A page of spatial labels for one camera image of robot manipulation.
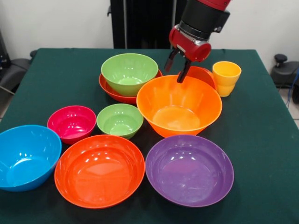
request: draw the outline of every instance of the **large orange bowl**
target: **large orange bowl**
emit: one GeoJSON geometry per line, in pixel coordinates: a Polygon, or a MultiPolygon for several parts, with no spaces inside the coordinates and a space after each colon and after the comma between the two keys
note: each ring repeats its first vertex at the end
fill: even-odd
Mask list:
{"type": "Polygon", "coordinates": [[[102,209],[132,195],[144,171],[144,158],[132,142],[113,135],[96,135],[65,151],[54,179],[67,201],[83,208],[102,209]]]}
{"type": "MultiPolygon", "coordinates": [[[[158,73],[155,78],[161,77],[162,72],[158,70],[158,73]]],[[[102,89],[109,95],[111,98],[115,99],[116,101],[125,103],[125,104],[136,104],[136,97],[125,97],[120,95],[118,92],[116,92],[112,87],[107,83],[106,79],[102,75],[102,73],[99,76],[99,84],[102,87],[102,89]]]]}
{"type": "Polygon", "coordinates": [[[163,137],[197,135],[217,120],[222,101],[207,83],[186,77],[163,76],[146,83],[138,92],[137,107],[153,129],[163,137]]]}

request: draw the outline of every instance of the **red bowl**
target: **red bowl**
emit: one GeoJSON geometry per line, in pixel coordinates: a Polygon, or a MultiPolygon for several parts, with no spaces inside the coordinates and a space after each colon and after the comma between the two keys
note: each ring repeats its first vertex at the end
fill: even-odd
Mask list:
{"type": "Polygon", "coordinates": [[[217,85],[216,85],[215,78],[213,76],[213,73],[210,72],[208,69],[191,66],[189,71],[187,72],[186,76],[197,78],[197,79],[209,84],[214,89],[216,89],[217,85]]]}
{"type": "Polygon", "coordinates": [[[58,134],[61,141],[72,145],[89,137],[96,124],[95,113],[84,106],[67,106],[53,113],[47,127],[58,134]]]}
{"type": "MultiPolygon", "coordinates": [[[[162,72],[159,70],[156,77],[163,76],[162,72]]],[[[99,84],[102,87],[102,89],[109,95],[111,98],[115,99],[116,101],[125,103],[125,104],[136,104],[136,97],[125,97],[117,93],[112,87],[106,82],[105,78],[103,77],[102,73],[99,77],[99,84]]]]}

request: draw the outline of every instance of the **table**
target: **table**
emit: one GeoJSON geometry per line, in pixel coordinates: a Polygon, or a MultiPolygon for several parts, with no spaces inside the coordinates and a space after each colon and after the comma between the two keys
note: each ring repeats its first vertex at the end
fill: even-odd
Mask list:
{"type": "MultiPolygon", "coordinates": [[[[67,105],[84,105],[98,113],[116,101],[99,86],[101,64],[124,53],[146,54],[162,69],[165,49],[40,49],[0,131],[46,125],[48,117],[67,105]]],[[[255,50],[213,50],[200,66],[229,60],[242,68],[230,97],[223,98],[219,119],[199,135],[219,145],[230,157],[235,182],[227,197],[205,208],[180,207],[162,198],[145,177],[123,203],[87,210],[64,200],[54,178],[36,190],[0,191],[0,223],[4,224],[281,224],[299,223],[299,131],[255,50]]],[[[177,74],[183,58],[168,74],[177,74]]],[[[93,134],[100,134],[95,128],[93,134]]],[[[146,157],[161,140],[147,122],[132,138],[146,157]]]]}

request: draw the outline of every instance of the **white wall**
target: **white wall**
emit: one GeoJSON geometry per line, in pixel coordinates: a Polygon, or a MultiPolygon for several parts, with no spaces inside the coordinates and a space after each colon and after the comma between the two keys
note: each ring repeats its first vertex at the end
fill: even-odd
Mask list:
{"type": "Polygon", "coordinates": [[[274,55],[299,61],[298,0],[233,0],[231,16],[220,34],[213,34],[213,48],[256,49],[267,70],[274,55]]]}
{"type": "Polygon", "coordinates": [[[110,0],[0,0],[0,28],[12,59],[40,47],[113,48],[110,0]]]}
{"type": "MultiPolygon", "coordinates": [[[[112,48],[110,0],[0,0],[0,28],[11,58],[40,47],[112,48]]],[[[276,53],[299,60],[298,0],[233,0],[215,49],[257,49],[267,69],[276,53]]]]}

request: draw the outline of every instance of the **black curtain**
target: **black curtain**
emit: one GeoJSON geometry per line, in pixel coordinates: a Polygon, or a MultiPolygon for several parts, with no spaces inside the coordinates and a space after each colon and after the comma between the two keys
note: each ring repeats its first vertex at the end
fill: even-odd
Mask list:
{"type": "MultiPolygon", "coordinates": [[[[179,23],[187,0],[177,0],[179,23]]],[[[114,48],[125,48],[123,0],[111,0],[114,48]]],[[[126,0],[127,48],[169,49],[173,0],[126,0]]]]}

